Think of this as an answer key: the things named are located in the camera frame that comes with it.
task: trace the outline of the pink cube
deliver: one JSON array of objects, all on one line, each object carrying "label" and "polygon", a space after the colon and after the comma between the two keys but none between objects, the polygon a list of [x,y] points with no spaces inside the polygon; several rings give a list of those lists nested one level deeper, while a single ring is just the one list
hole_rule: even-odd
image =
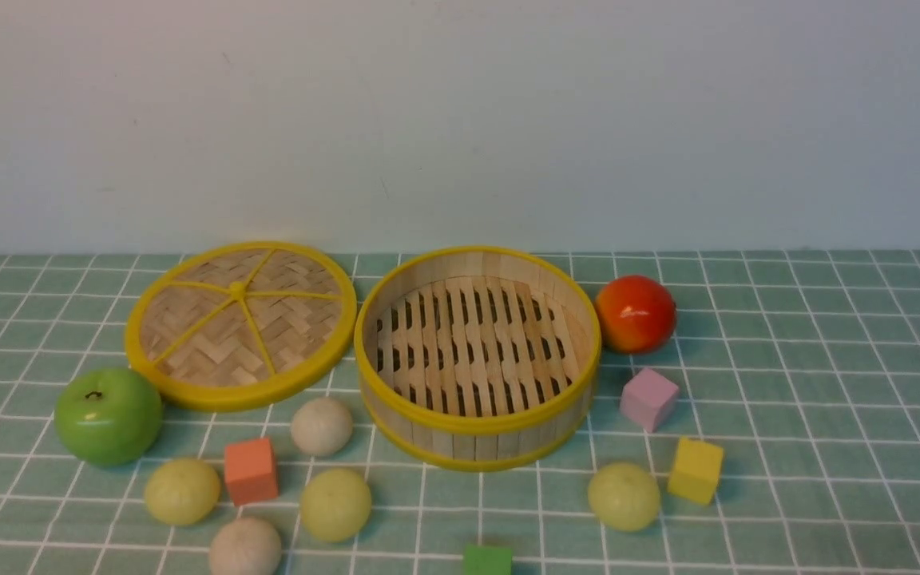
[{"label": "pink cube", "polygon": [[680,388],[652,369],[642,369],[624,386],[620,412],[651,433],[672,414]]}]

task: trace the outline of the green cube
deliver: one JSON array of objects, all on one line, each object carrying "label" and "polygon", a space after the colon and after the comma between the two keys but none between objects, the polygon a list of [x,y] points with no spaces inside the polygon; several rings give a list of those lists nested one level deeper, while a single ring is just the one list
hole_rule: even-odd
[{"label": "green cube", "polygon": [[510,575],[514,552],[506,547],[468,545],[463,552],[464,575]]}]

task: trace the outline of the yellow cube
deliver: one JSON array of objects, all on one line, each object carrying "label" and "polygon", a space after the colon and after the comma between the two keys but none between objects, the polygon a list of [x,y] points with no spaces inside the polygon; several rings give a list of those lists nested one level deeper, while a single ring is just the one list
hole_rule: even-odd
[{"label": "yellow cube", "polygon": [[716,495],[722,467],[722,447],[682,437],[676,444],[676,458],[672,461],[668,491],[678,498],[707,506],[712,502],[712,496]]}]

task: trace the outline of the bamboo steamer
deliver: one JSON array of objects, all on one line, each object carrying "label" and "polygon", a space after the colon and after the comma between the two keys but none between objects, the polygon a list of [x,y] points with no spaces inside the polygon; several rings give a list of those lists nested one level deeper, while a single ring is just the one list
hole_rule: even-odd
[{"label": "bamboo steamer", "polygon": [[504,248],[449,248],[374,287],[354,347],[373,421],[432,465],[486,472],[565,443],[591,407],[602,335],[558,268]]},{"label": "bamboo steamer", "polygon": [[297,244],[233,244],[151,284],[125,330],[131,367],[187,409],[264,407],[310,386],[350,346],[357,295]]}]

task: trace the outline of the toy tomato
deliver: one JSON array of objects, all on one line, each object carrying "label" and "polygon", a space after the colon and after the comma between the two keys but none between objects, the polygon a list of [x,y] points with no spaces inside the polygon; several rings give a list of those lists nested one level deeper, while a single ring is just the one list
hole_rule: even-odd
[{"label": "toy tomato", "polygon": [[645,276],[610,281],[595,298],[606,347],[617,353],[649,353],[676,330],[676,302],[667,288]]}]

